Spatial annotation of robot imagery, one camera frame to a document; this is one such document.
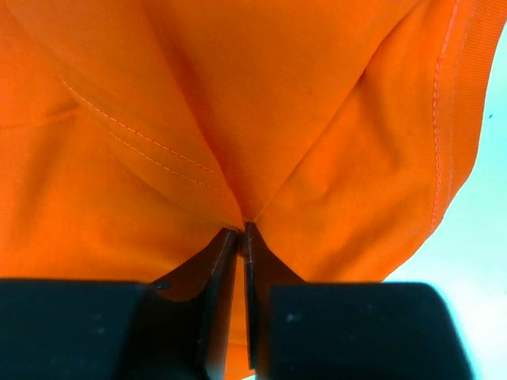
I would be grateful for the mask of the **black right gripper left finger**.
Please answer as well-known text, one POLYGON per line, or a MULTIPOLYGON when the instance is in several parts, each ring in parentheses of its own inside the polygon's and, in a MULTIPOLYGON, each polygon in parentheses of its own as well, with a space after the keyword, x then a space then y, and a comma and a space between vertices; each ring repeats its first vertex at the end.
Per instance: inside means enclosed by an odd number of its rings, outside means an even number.
POLYGON ((197 254, 152 286, 176 307, 173 346, 198 379, 223 379, 231 323, 238 233, 222 229, 197 254))

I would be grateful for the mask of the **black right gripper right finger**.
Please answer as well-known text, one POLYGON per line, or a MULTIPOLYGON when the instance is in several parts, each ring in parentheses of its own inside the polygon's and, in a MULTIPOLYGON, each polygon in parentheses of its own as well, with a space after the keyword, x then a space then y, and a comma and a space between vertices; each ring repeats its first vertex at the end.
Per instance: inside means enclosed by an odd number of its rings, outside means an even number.
POLYGON ((263 371, 269 357, 270 289, 278 285, 304 284, 305 281, 269 249, 253 222, 245 224, 242 257, 249 366, 255 371, 263 371))

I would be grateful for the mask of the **orange t shirt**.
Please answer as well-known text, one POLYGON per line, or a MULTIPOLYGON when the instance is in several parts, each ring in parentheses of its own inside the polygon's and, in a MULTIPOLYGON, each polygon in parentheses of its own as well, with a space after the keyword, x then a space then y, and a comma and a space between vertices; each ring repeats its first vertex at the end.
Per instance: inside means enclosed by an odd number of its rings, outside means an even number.
POLYGON ((385 279, 478 152, 503 1, 4 1, 1 376, 198 379, 152 283, 238 233, 225 376, 469 379, 428 285, 385 279), (269 292, 249 366, 242 235, 269 292))

